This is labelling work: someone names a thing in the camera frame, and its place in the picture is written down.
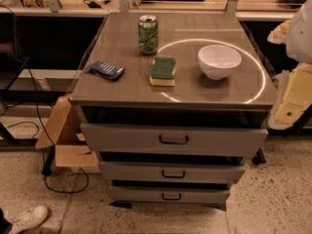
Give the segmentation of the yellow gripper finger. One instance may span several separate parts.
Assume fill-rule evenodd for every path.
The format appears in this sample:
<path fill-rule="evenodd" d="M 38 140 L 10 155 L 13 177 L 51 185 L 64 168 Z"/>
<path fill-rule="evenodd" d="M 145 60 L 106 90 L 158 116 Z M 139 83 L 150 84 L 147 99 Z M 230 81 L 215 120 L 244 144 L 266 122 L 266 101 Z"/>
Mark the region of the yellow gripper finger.
<path fill-rule="evenodd" d="M 288 39 L 289 28 L 291 25 L 291 20 L 288 19 L 281 24 L 279 24 L 274 30 L 272 30 L 267 41 L 273 44 L 286 44 Z"/>
<path fill-rule="evenodd" d="M 312 104 L 312 64 L 301 62 L 293 71 L 282 71 L 276 79 L 278 97 L 270 111 L 268 126 L 285 130 Z"/>

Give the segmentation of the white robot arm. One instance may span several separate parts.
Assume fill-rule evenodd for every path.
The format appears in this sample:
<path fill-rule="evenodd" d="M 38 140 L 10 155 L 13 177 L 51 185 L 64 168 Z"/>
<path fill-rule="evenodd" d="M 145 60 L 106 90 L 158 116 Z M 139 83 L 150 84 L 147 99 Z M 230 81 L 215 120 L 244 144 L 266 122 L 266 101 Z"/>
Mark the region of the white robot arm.
<path fill-rule="evenodd" d="M 293 71 L 278 76 L 278 98 L 268 120 L 270 128 L 285 130 L 312 105 L 312 0 L 272 30 L 267 40 L 285 44 L 287 56 L 298 62 Z"/>

